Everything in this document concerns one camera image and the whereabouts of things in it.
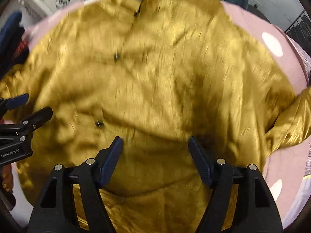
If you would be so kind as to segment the red cloth item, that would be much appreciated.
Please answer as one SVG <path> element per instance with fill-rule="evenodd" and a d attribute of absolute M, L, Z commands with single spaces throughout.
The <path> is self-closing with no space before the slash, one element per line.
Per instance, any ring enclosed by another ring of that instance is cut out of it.
<path fill-rule="evenodd" d="M 12 62 L 14 64 L 23 64 L 27 60 L 29 53 L 30 49 L 28 47 L 28 42 L 22 40 L 13 55 Z"/>

